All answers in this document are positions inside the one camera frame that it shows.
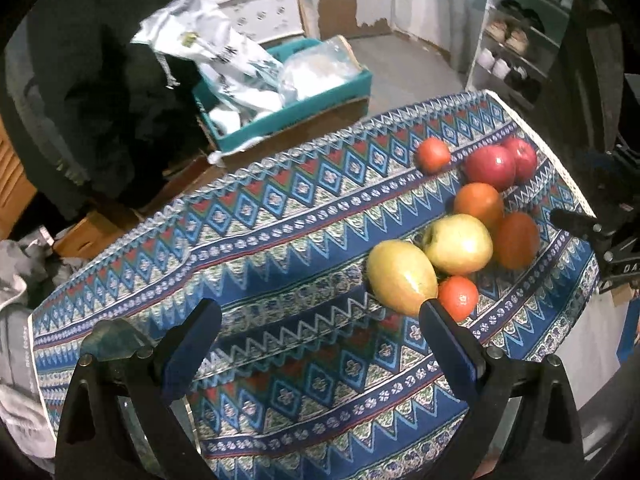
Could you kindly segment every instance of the patterned tablecloth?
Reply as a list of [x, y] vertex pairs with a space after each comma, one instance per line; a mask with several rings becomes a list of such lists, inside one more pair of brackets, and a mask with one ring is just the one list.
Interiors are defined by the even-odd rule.
[[[597, 274], [588, 245], [554, 229], [554, 207], [590, 211], [540, 138], [490, 92], [392, 110], [268, 158], [174, 201], [56, 290], [30, 319], [42, 400], [56, 432], [82, 338], [125, 316], [158, 339], [202, 297], [223, 331], [193, 382], [202, 453], [221, 479], [397, 478], [433, 459], [465, 405], [418, 322], [367, 293], [363, 261], [388, 238], [441, 217], [474, 149], [518, 135], [538, 170], [508, 190], [542, 248], [526, 272], [489, 266], [465, 321], [482, 343], [540, 360], [581, 313]], [[452, 168], [416, 170], [426, 136]]]

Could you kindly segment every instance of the beige shoe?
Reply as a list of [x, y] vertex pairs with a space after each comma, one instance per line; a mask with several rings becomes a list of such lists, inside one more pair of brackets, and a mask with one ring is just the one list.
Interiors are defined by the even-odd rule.
[[504, 43], [504, 40], [507, 37], [507, 24], [501, 21], [495, 21], [489, 25], [485, 29], [487, 34], [494, 38], [498, 43]]
[[527, 48], [529, 47], [529, 40], [523, 30], [516, 28], [511, 33], [506, 45], [514, 52], [524, 56], [527, 52]]

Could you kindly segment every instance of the orange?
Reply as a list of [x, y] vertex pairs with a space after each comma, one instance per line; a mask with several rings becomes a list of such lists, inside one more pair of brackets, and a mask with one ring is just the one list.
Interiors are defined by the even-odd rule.
[[526, 213], [516, 211], [504, 217], [494, 236], [494, 257], [503, 267], [529, 267], [540, 249], [537, 224]]
[[458, 192], [453, 203], [453, 211], [477, 218], [491, 231], [504, 217], [504, 203], [495, 187], [473, 182]]
[[451, 276], [438, 288], [438, 300], [456, 323], [464, 321], [478, 304], [478, 288], [468, 278]]
[[451, 160], [449, 147], [436, 137], [424, 140], [415, 152], [416, 166], [427, 173], [437, 173]]

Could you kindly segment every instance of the red apple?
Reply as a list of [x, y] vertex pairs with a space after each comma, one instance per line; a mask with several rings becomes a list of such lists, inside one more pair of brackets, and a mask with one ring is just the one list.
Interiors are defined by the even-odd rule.
[[484, 182], [504, 191], [513, 186], [516, 162], [503, 146], [483, 146], [466, 158], [465, 173], [470, 182]]
[[502, 145], [511, 152], [516, 161], [516, 184], [524, 184], [531, 180], [538, 167], [536, 150], [519, 137], [509, 137]]

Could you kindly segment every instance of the storage bin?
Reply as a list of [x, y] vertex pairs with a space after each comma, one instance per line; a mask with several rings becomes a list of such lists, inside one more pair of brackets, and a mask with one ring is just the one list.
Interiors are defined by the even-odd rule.
[[[319, 40], [305, 38], [275, 46], [268, 49], [268, 52], [278, 61], [284, 62], [284, 60], [296, 52], [316, 46], [319, 43], [321, 43]], [[201, 81], [193, 89], [193, 95], [200, 109], [200, 118], [203, 126], [209, 131], [209, 139], [215, 143], [221, 152], [229, 153], [238, 149], [238, 147], [242, 146], [248, 140], [276, 134], [330, 108], [356, 99], [368, 98], [371, 94], [371, 81], [372, 73], [365, 68], [355, 79], [343, 85], [322, 92], [309, 99], [297, 101], [284, 107], [282, 110], [253, 121], [226, 136], [221, 136], [209, 119], [207, 112], [210, 111], [218, 101], [204, 81]]]
[[305, 33], [298, 0], [222, 0], [219, 5], [235, 30], [256, 43]]

